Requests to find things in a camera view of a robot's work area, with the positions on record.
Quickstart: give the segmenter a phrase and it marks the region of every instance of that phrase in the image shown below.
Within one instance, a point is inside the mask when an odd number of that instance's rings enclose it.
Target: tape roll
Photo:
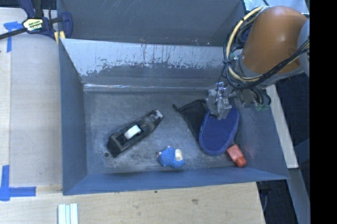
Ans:
[[[129,140],[131,139],[133,136],[141,133],[142,130],[137,126],[137,125],[134,125],[132,128],[130,128],[128,131],[126,131],[124,133],[124,137]]]

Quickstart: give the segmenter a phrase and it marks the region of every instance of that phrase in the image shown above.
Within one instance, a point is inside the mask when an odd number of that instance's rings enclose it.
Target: red object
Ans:
[[[229,147],[227,149],[227,153],[238,167],[242,167],[246,164],[246,159],[244,158],[243,153],[236,144]]]

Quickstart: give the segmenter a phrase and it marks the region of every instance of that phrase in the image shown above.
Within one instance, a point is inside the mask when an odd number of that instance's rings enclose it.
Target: bin floor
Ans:
[[[169,170],[162,167],[156,155],[167,146],[180,148],[183,169],[233,166],[226,155],[211,157],[199,147],[187,123],[174,108],[206,98],[198,92],[85,92],[88,173],[123,173]],[[119,128],[158,109],[163,121],[145,139],[114,158],[106,148],[108,137]]]

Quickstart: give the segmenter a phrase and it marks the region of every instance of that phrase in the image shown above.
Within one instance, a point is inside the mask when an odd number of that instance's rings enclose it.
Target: gray bin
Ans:
[[[206,155],[173,108],[207,98],[223,43],[243,17],[239,0],[57,0],[71,12],[72,38],[59,45],[63,194],[197,187],[288,178],[270,109],[235,103],[235,142],[247,164]],[[118,157],[108,137],[151,110],[159,126]],[[185,166],[162,167],[156,154],[180,148]]]

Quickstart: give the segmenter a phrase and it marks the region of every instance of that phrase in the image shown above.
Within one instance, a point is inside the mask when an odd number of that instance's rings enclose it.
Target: yellow label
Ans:
[[[23,26],[28,31],[37,31],[42,29],[43,20],[41,19],[28,19],[23,23]]]

